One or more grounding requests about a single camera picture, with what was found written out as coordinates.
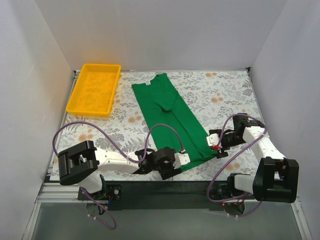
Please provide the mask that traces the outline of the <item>green t-shirt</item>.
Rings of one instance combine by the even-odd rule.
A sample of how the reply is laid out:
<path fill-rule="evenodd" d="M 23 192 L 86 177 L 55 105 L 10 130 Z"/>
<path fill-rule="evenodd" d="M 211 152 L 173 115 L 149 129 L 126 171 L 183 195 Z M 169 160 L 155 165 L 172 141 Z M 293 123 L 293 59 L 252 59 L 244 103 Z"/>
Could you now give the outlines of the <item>green t-shirt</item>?
<path fill-rule="evenodd" d="M 179 134 L 190 158 L 181 167 L 183 172 L 216 157 L 217 151 L 208 146 L 207 132 L 165 73 L 156 75 L 150 84 L 131 86 L 148 128 L 166 124 Z"/>

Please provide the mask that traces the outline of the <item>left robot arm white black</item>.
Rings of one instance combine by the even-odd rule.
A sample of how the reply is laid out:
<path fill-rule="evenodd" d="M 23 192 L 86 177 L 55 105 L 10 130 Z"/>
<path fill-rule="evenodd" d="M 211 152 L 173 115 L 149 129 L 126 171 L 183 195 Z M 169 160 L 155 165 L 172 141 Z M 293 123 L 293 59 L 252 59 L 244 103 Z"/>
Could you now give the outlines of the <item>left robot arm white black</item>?
<path fill-rule="evenodd" d="M 91 140 L 83 141 L 58 153 L 59 183 L 62 186 L 78 185 L 95 199 L 106 196 L 101 172 L 118 171 L 134 175 L 158 172 L 163 180 L 182 172 L 190 163 L 186 152 L 176 152 L 170 147 L 154 151 L 150 148 L 130 152 L 124 157 L 119 152 L 103 150 Z"/>

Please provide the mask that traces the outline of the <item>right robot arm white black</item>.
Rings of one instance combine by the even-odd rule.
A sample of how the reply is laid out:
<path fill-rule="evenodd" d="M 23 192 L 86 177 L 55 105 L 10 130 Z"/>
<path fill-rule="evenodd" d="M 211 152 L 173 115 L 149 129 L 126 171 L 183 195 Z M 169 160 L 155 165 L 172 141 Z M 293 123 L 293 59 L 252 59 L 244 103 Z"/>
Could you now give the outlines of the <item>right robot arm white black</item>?
<path fill-rule="evenodd" d="M 267 135 L 266 125 L 246 113 L 229 117 L 232 130 L 222 128 L 213 148 L 225 156 L 226 150 L 246 144 L 258 160 L 255 175 L 232 173 L 227 180 L 226 192 L 232 199 L 243 193 L 251 194 L 258 201 L 293 203 L 297 198 L 299 164 L 284 156 Z"/>

